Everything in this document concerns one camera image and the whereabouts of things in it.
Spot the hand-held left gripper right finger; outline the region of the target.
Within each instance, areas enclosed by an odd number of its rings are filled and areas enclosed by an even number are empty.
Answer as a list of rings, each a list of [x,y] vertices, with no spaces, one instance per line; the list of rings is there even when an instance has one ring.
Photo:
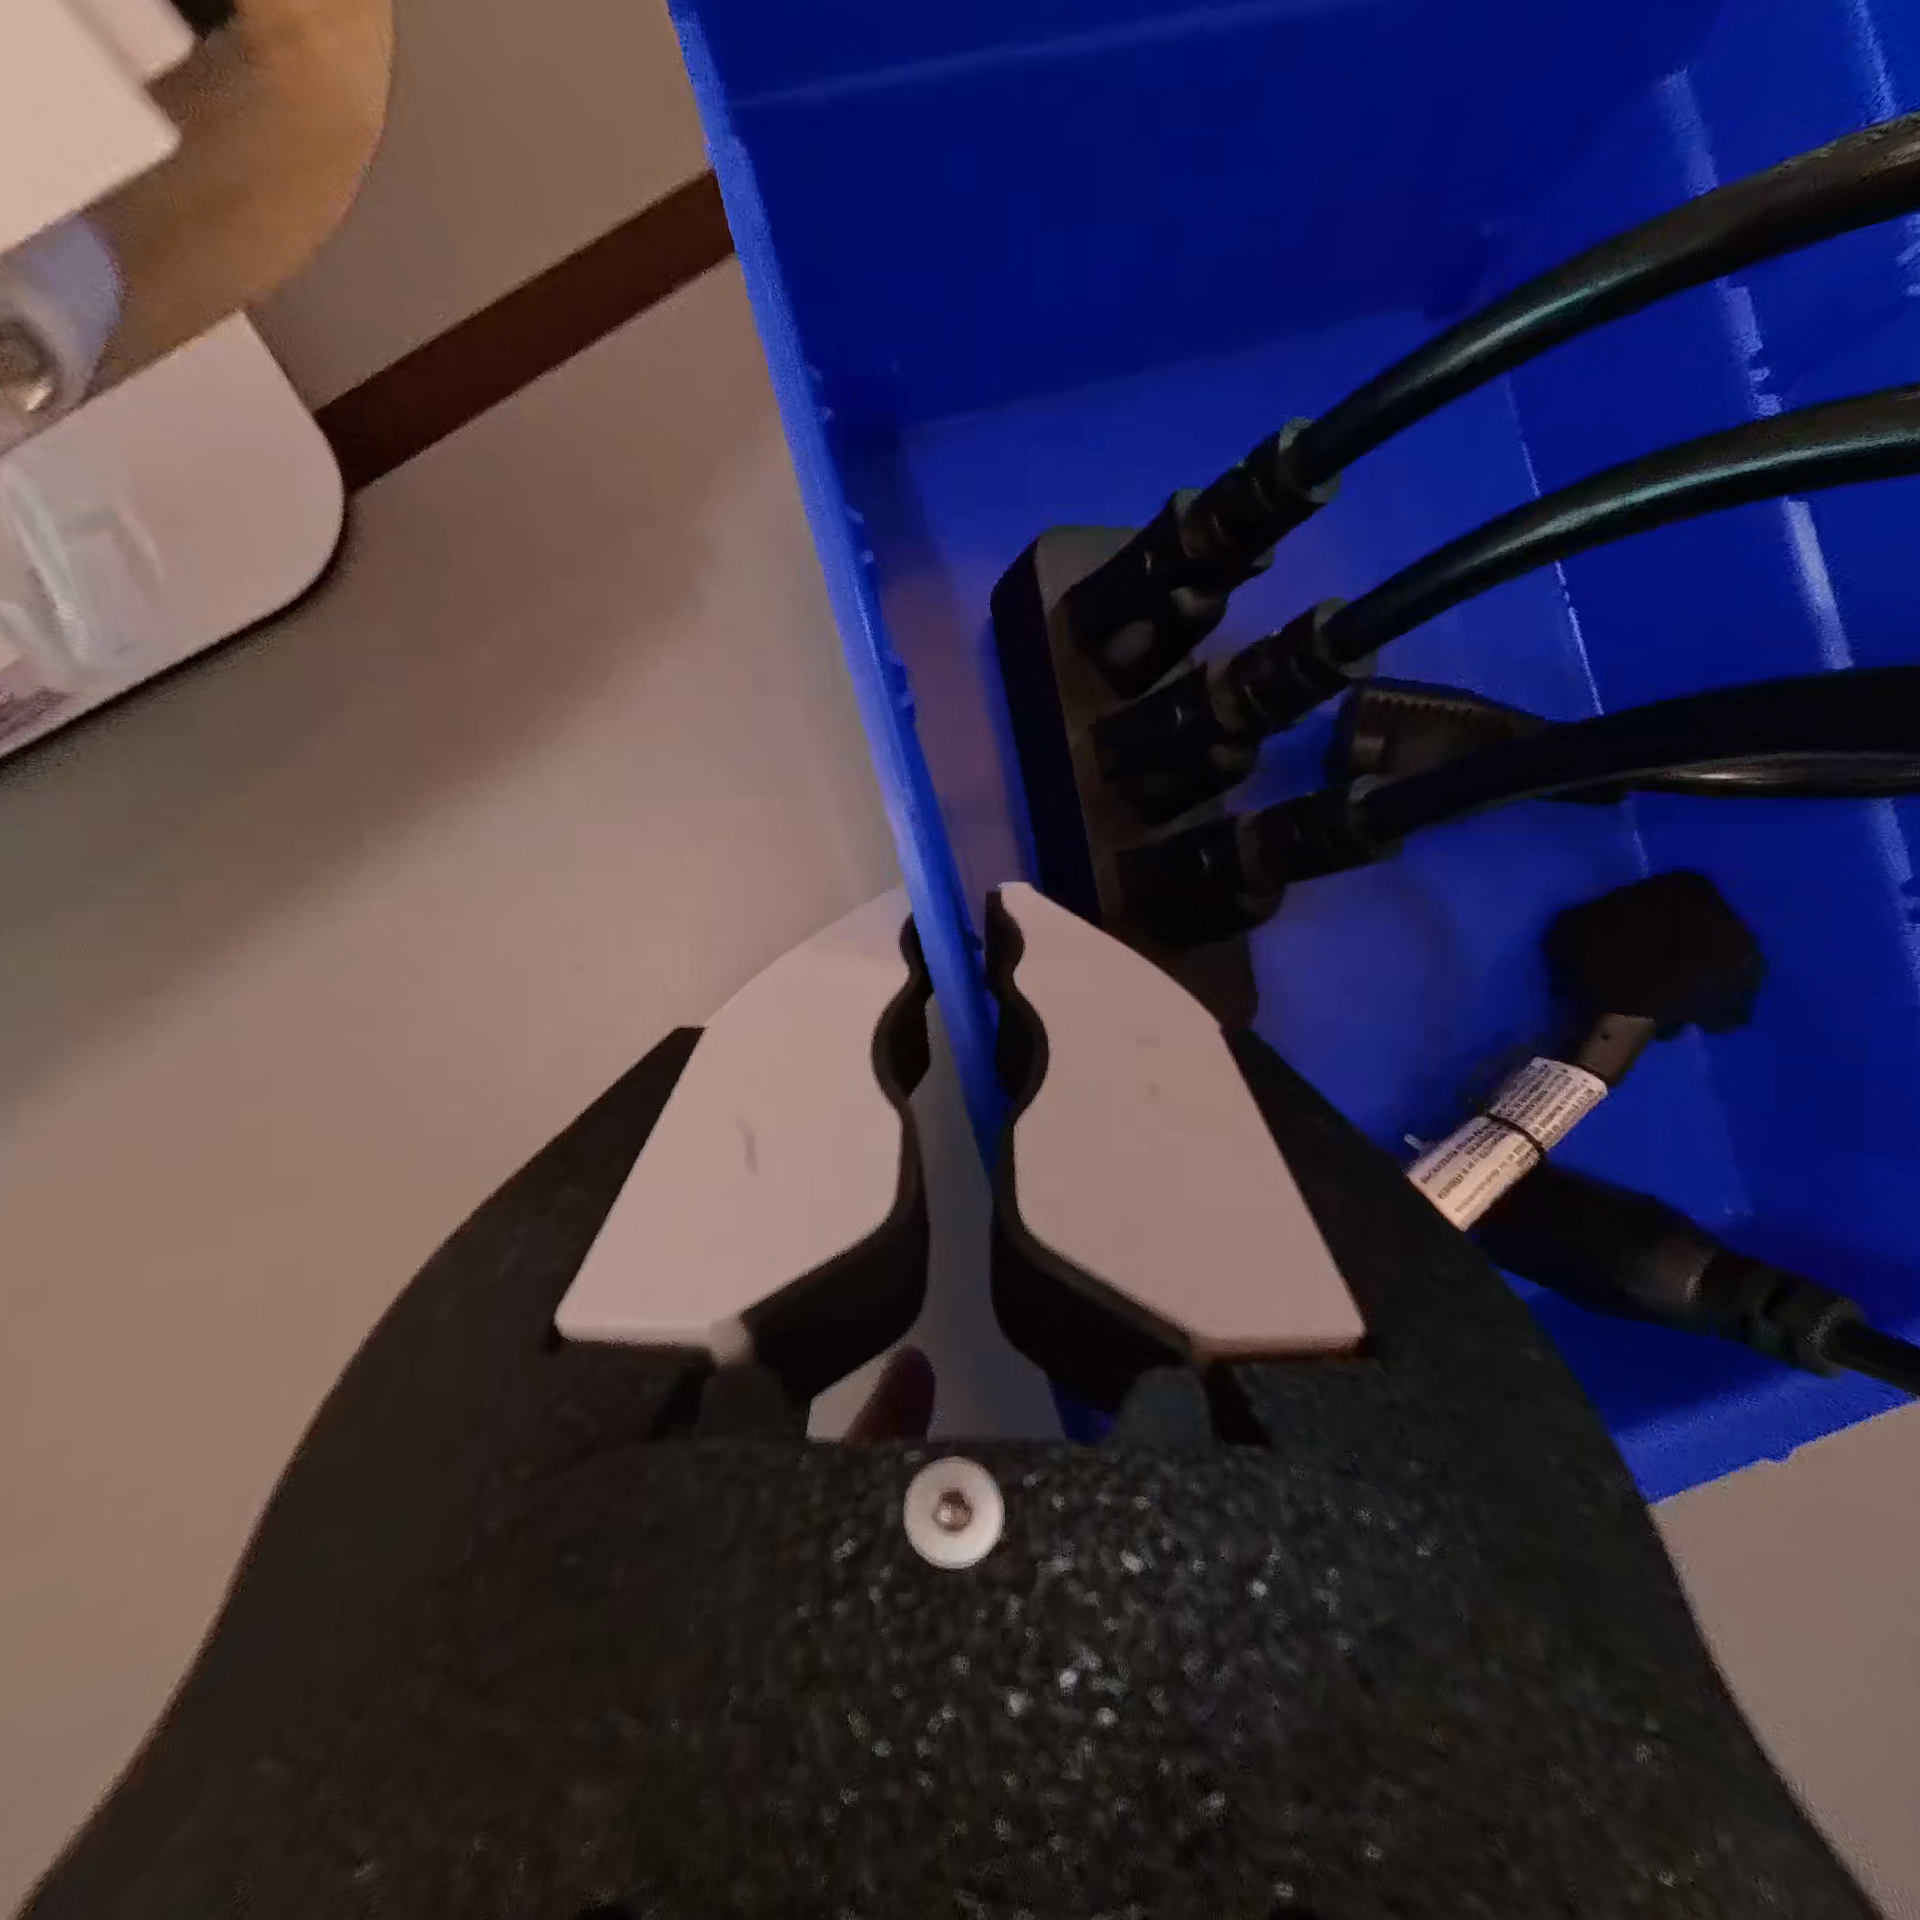
[[[992,891],[983,954],[1013,1347],[1104,1415],[1160,1369],[1359,1353],[1353,1290],[1212,1010],[1023,880]]]

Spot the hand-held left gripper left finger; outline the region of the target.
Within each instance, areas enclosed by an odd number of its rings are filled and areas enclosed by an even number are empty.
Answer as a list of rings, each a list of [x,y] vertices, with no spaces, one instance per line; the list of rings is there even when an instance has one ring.
[[[693,1042],[557,1335],[752,1364],[809,1403],[911,1331],[928,1291],[928,996],[901,896],[740,988]]]

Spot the black power strip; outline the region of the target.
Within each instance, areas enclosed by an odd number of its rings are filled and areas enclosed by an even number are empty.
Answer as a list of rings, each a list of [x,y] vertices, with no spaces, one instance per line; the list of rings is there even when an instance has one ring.
[[[1140,826],[1104,786],[1087,735],[1119,699],[1069,639],[1060,604],[1131,535],[1121,523],[1060,523],[1038,535],[992,589],[992,641],[1005,707],[1007,761],[1019,771],[1025,860],[1033,884],[1055,906],[1110,932],[1172,977],[1224,1029],[1252,1029],[1259,988],[1252,938],[1166,944],[1127,912],[1117,856],[1156,836],[1212,826],[1230,808],[1213,801],[1167,827]]]

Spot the blue plastic bin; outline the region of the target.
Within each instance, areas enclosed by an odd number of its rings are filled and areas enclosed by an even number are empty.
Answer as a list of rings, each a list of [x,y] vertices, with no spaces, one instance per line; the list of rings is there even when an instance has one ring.
[[[669,5],[977,1156],[1000,1117],[981,908],[1038,883],[996,578],[1119,535],[1407,348],[1696,193],[1916,111],[1916,5]],[[1227,653],[1648,448],[1916,381],[1916,213],[1702,287],[1363,458],[1237,592]],[[1383,669],[1580,717],[1916,665],[1916,477],[1528,575]],[[1564,1154],[1916,1339],[1916,801],[1512,808],[1288,899],[1257,1031],[1380,1146],[1545,1031],[1540,940],[1707,873],[1767,977]],[[1916,1402],[1532,1291],[1648,1500]]]

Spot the white document stand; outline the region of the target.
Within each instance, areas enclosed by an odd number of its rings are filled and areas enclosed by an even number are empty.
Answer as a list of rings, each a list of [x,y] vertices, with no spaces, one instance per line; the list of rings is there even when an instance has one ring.
[[[176,149],[150,84],[195,45],[176,5],[3,5],[6,760],[293,605],[344,530],[256,307],[91,393],[121,283],[86,209]]]

